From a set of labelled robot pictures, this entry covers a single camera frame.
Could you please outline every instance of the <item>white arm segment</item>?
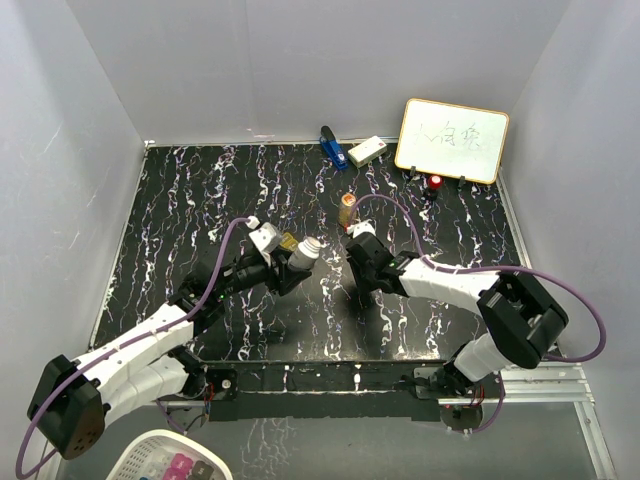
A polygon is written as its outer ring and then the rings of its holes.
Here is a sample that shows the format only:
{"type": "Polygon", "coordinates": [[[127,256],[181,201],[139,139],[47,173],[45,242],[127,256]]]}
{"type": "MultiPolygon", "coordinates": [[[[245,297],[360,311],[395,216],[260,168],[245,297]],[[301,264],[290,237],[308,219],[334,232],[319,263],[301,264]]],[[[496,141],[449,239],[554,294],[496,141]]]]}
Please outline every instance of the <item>white arm segment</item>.
{"type": "Polygon", "coordinates": [[[419,258],[411,260],[400,275],[402,288],[409,297],[432,298],[480,315],[476,302],[480,292],[498,280],[493,273],[454,275],[433,270],[419,258]]]}
{"type": "MultiPolygon", "coordinates": [[[[118,347],[130,338],[136,337],[144,332],[155,331],[163,325],[179,319],[184,316],[184,314],[184,311],[180,307],[165,303],[144,322],[138,324],[104,347],[86,353],[76,360],[79,361],[80,366],[82,366],[102,355],[104,352],[118,347]]],[[[156,333],[155,336],[140,340],[114,353],[111,357],[89,370],[85,376],[89,380],[98,379],[100,381],[98,391],[102,398],[111,398],[114,392],[136,373],[162,357],[162,355],[172,348],[182,345],[192,338],[193,323],[189,321],[181,322],[167,332],[156,333]]]]}
{"type": "Polygon", "coordinates": [[[178,360],[163,355],[160,360],[133,375],[110,397],[103,398],[103,402],[111,406],[104,419],[105,428],[156,398],[180,392],[188,376],[178,360]]]}
{"type": "Polygon", "coordinates": [[[467,343],[453,362],[453,365],[472,382],[480,381],[491,372],[500,371],[512,364],[513,362],[498,351],[488,333],[467,343]]]}

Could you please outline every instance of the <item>plastic basket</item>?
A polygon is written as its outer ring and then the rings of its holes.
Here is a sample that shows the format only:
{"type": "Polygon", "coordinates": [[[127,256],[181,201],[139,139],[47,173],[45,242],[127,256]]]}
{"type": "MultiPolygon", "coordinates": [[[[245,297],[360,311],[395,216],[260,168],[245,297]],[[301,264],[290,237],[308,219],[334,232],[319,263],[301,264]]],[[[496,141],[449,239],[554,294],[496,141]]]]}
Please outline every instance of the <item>plastic basket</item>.
{"type": "Polygon", "coordinates": [[[211,480],[232,480],[229,467],[202,445],[169,430],[152,430],[136,438],[125,449],[107,480],[163,480],[176,455],[213,467],[211,480]]]}

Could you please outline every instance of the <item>white wall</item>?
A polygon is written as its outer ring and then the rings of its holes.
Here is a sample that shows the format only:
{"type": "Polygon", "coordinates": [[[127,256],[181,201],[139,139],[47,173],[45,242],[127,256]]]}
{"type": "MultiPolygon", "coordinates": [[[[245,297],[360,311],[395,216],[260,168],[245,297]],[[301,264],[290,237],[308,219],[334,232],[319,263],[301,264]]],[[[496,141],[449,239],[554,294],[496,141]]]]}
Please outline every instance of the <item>white wall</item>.
{"type": "Polygon", "coordinates": [[[86,349],[142,151],[67,5],[0,0],[0,478],[44,365],[86,349]]]}
{"type": "MultiPolygon", "coordinates": [[[[578,286],[609,343],[585,365],[622,480],[638,478],[640,3],[574,1],[512,114],[503,165],[535,266],[578,286]]],[[[561,339],[596,343],[584,310],[561,339]]]]}
{"type": "Polygon", "coordinates": [[[407,99],[511,111],[568,0],[67,0],[161,144],[397,136],[407,99]]]}

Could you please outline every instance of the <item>small white box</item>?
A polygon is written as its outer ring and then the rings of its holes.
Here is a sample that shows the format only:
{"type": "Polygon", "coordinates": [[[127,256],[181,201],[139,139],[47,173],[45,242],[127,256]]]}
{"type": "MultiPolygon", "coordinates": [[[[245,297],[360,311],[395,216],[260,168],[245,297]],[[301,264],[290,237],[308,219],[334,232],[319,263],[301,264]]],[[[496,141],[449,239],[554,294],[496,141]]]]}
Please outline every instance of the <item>small white box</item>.
{"type": "Polygon", "coordinates": [[[386,151],[387,144],[380,140],[380,137],[371,137],[347,153],[353,164],[360,168],[386,151]]]}

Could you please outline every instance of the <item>black marble surface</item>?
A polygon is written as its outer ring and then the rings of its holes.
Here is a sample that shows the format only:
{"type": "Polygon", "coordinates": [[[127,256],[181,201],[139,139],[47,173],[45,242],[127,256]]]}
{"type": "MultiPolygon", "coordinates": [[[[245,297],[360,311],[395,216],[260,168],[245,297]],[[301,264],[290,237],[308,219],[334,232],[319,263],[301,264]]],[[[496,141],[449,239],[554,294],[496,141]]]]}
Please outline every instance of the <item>black marble surface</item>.
{"type": "MultiPolygon", "coordinates": [[[[291,294],[264,288],[233,296],[222,321],[193,343],[203,360],[446,359],[484,330],[473,314],[427,299],[354,291],[337,224],[340,197],[377,192],[406,206],[426,253],[464,266],[519,263],[495,185],[445,180],[425,205],[426,177],[408,182],[393,164],[395,145],[357,170],[337,171],[319,145],[162,147],[147,153],[94,347],[151,315],[199,259],[211,264],[229,222],[256,215],[326,247],[313,276],[291,294]]],[[[415,250],[393,205],[359,209],[392,251],[415,250]]],[[[227,258],[247,245],[243,227],[227,258]]]]}

